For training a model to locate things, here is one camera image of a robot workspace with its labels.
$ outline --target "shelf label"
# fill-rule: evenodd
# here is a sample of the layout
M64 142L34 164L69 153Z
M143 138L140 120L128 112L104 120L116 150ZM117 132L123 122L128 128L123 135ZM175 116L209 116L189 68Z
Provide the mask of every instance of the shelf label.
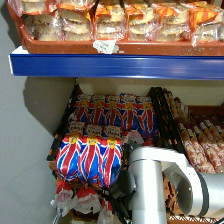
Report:
M93 42L93 47L97 49L98 52L104 54L112 54L114 51L116 40L95 40Z

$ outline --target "red white blue packaging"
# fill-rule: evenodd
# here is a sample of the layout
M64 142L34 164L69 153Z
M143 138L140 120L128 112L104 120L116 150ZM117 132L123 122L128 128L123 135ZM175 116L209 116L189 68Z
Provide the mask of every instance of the red white blue packaging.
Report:
M89 104L90 124L104 125L105 96L93 95Z
M64 136L59 147L56 162L62 181L57 187L55 200L51 201L51 205L57 208L58 217L65 216L74 207L73 191L68 183L78 176L82 140L82 133L73 131Z
M100 157L101 135L101 126L87 125L82 140L79 164L79 178L83 184L91 186L98 182L98 169L101 168L102 163Z
M98 173L98 185L110 187L111 182L117 176L121 164L121 129L115 126L104 127L100 156L102 158L101 169Z
M138 129L138 109L134 94L120 94L123 131Z
M120 96L107 95L105 101L105 126L121 126Z
M86 94L80 94L77 96L75 105L74 105L74 116L76 121L89 123L89 105L90 105L91 96Z
M83 214L99 212L102 206L99 201L99 195L89 186L80 188L74 197L74 209Z
M156 139L158 128L156 114L150 97L139 96L137 99L139 133L143 139Z

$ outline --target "white wall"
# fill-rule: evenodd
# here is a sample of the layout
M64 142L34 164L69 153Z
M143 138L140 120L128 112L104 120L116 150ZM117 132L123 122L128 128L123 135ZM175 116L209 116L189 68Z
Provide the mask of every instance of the white wall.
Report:
M19 40L5 3L0 9L0 223L48 224L55 215L49 204L55 187L46 156L73 79L13 77L8 54ZM80 85L87 94L145 95L151 86L162 86L188 105L224 101L223 81L82 78Z

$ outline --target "robotic arm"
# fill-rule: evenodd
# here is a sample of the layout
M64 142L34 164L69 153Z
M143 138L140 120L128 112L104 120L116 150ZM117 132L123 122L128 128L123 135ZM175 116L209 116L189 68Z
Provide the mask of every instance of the robotic arm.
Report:
M176 151L139 147L131 153L128 170L113 181L115 199L134 192L128 201L133 224L166 224L162 172L173 185L178 205L187 215L224 216L224 174L198 173Z

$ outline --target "shelf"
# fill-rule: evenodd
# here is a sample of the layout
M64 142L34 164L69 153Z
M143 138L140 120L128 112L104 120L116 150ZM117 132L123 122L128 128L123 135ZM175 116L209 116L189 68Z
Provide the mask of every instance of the shelf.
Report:
M224 56L30 54L9 55L15 76L224 80Z

